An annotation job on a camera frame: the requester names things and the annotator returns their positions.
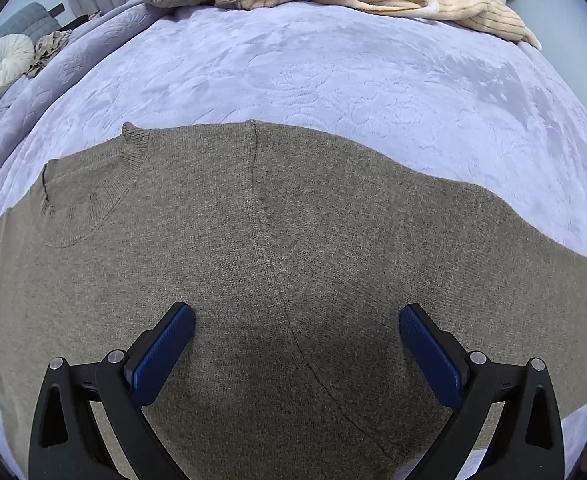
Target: bed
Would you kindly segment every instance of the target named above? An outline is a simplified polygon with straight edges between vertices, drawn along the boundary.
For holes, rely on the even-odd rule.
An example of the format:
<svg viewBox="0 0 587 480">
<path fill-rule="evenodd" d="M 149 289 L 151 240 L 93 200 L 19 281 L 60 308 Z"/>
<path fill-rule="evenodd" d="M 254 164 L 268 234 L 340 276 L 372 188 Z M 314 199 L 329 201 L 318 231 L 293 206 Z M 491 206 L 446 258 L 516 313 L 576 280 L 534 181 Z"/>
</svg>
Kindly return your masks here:
<svg viewBox="0 0 587 480">
<path fill-rule="evenodd" d="M 169 12 L 130 0 L 78 28 L 0 101 L 0 216 L 49 159 L 118 136 L 125 121 L 252 118 L 324 130 L 483 186 L 587 257 L 587 113 L 540 52 L 448 23 L 302 2 Z M 568 474 L 587 440 L 587 404 L 565 415 Z M 1 413 L 0 456 L 25 478 Z"/>
</svg>

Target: gray cushion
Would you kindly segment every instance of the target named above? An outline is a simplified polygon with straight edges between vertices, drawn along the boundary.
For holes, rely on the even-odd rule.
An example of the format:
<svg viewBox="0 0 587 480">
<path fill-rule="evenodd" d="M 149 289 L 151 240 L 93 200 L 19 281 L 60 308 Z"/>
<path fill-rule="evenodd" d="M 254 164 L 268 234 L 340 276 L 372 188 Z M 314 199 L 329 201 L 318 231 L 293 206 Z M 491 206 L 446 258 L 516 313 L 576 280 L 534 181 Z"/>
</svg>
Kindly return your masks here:
<svg viewBox="0 0 587 480">
<path fill-rule="evenodd" d="M 7 34 L 25 34 L 35 43 L 54 30 L 60 30 L 58 20 L 52 18 L 42 4 L 32 3 L 0 25 L 0 38 Z"/>
</svg>

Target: silver bolt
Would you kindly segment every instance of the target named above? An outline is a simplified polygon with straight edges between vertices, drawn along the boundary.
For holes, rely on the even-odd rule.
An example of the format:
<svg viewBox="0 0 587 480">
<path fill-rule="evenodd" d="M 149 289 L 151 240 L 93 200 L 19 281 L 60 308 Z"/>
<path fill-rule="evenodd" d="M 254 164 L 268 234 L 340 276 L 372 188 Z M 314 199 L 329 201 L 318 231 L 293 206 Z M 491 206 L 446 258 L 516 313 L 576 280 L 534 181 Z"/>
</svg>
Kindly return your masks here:
<svg viewBox="0 0 587 480">
<path fill-rule="evenodd" d="M 57 370 L 64 364 L 62 357 L 54 357 L 51 362 L 49 363 L 49 368 L 51 370 Z"/>
<path fill-rule="evenodd" d="M 110 352 L 109 355 L 107 355 L 106 357 L 107 361 L 114 365 L 122 361 L 123 358 L 124 352 L 122 350 L 114 350 L 113 352 Z"/>
<path fill-rule="evenodd" d="M 477 365 L 483 365 L 487 362 L 487 356 L 482 352 L 471 352 L 469 357 L 471 358 L 471 362 Z"/>
<path fill-rule="evenodd" d="M 531 366 L 533 366 L 533 368 L 535 370 L 538 370 L 539 372 L 542 372 L 544 370 L 544 361 L 542 359 L 538 359 L 537 357 L 534 357 L 531 360 Z"/>
</svg>

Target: white round pleated cushion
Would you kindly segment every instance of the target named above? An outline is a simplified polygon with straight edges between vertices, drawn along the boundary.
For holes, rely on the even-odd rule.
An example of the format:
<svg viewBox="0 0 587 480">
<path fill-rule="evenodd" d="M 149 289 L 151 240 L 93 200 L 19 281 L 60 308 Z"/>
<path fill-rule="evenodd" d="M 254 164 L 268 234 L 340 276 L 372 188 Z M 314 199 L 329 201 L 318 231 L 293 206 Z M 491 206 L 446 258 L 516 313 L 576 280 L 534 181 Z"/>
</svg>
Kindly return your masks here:
<svg viewBox="0 0 587 480">
<path fill-rule="evenodd" d="M 33 41 L 24 34 L 0 38 L 0 98 L 35 59 Z"/>
</svg>

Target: blue textured pad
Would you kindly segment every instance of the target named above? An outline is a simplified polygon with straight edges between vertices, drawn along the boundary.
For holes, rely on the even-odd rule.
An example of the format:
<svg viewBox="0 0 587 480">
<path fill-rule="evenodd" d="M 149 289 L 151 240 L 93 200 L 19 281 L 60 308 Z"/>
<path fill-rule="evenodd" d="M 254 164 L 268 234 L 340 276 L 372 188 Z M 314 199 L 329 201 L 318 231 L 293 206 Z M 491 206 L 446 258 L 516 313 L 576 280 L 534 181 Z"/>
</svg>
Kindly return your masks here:
<svg viewBox="0 0 587 480">
<path fill-rule="evenodd" d="M 147 406 L 156 400 L 194 330 L 195 312 L 184 305 L 133 372 L 129 397 L 134 405 Z"/>
<path fill-rule="evenodd" d="M 452 410 L 459 409 L 463 397 L 457 368 L 411 307 L 400 310 L 398 320 L 400 336 L 427 378 L 438 402 Z"/>
</svg>

